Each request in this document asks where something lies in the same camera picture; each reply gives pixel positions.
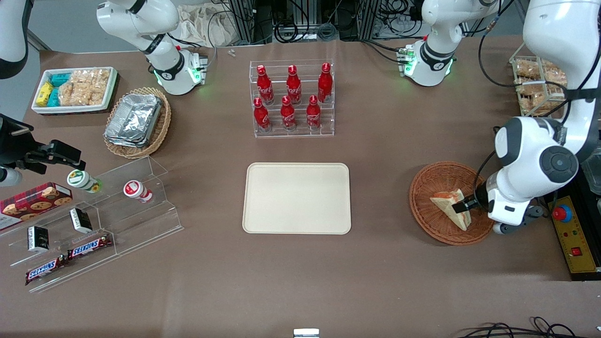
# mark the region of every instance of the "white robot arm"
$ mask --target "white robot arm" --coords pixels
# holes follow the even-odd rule
[[[425,0],[421,13],[424,22],[432,26],[432,32],[427,39],[400,51],[401,60],[406,63],[403,74],[426,87],[441,83],[463,38],[459,24],[496,13],[500,2],[502,0]]]
[[[159,83],[169,94],[182,95],[202,83],[203,65],[196,53],[178,50],[167,33],[179,24],[169,0],[111,0],[98,5],[98,23],[146,54]]]
[[[0,1],[0,79],[17,75],[27,62],[27,25],[33,0]]]
[[[495,152],[503,168],[476,191],[477,200],[497,221],[495,231],[512,232],[524,225],[533,198],[554,192],[576,175],[599,140],[601,109],[599,28],[601,0],[532,0],[523,39],[533,53],[549,60],[567,76],[564,116],[514,117],[495,137]],[[474,207],[474,196],[454,206]]]

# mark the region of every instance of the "gray floor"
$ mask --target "gray floor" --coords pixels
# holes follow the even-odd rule
[[[172,0],[175,5],[201,0]],[[81,52],[133,51],[127,42],[105,33],[96,21],[99,0],[36,0],[29,21],[30,30],[52,50]],[[57,18],[68,17],[68,20]],[[522,22],[511,6],[490,35],[521,34]],[[25,69],[17,76],[0,81],[0,112],[18,120],[25,111],[40,74],[38,53],[30,50]]]

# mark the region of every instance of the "bottle cap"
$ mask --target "bottle cap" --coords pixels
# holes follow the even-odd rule
[[[74,188],[81,188],[90,181],[90,174],[82,170],[73,170],[67,176],[67,183]]]
[[[131,180],[125,183],[123,187],[123,194],[127,197],[136,198],[144,192],[144,185],[140,181]]]

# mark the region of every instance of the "aluminum foil container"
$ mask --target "aluminum foil container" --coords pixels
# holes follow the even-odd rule
[[[129,94],[121,100],[106,127],[105,138],[112,144],[145,147],[159,116],[162,102],[154,95]]]

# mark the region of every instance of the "clear acrylic shelf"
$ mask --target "clear acrylic shelf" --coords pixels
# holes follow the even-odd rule
[[[103,183],[97,194],[73,189],[74,202],[58,208],[50,215],[34,218],[19,224],[2,235],[0,240],[8,243],[11,266],[25,274],[41,266],[67,250],[91,242],[104,234],[110,236],[112,246],[88,253],[32,281],[26,287],[30,292],[41,292],[73,279],[102,264],[142,248],[158,239],[184,228],[180,224],[175,206],[167,200],[165,187],[160,176],[166,174],[151,157],[144,157],[96,176]],[[153,198],[148,203],[126,197],[123,186],[129,180],[138,180],[152,190]],[[90,216],[94,231],[83,234],[75,231],[69,210],[83,209]],[[27,250],[27,228],[39,226],[48,229],[50,250],[33,253]]]
[[[307,126],[307,106],[309,105],[309,96],[317,95],[317,80],[322,73],[322,64],[324,62],[332,65],[332,100],[328,103],[319,103],[322,111],[321,122],[322,126],[317,131],[309,130]],[[288,79],[288,66],[296,65],[299,79],[302,83],[302,100],[300,104],[295,105],[294,117],[296,118],[297,127],[294,131],[284,129],[282,123],[282,115],[279,110],[282,107],[282,97],[287,94],[286,80]],[[315,60],[278,60],[278,61],[251,61],[249,70],[250,81],[250,109],[254,111],[252,100],[259,97],[257,88],[257,66],[264,65],[267,70],[267,75],[272,81],[273,93],[275,100],[273,104],[266,105],[269,113],[269,120],[272,124],[272,130],[268,133],[262,133],[258,130],[257,122],[252,117],[252,125],[257,138],[266,137],[326,137],[334,136],[334,103],[335,103],[335,72],[334,62],[332,59],[315,59]]]

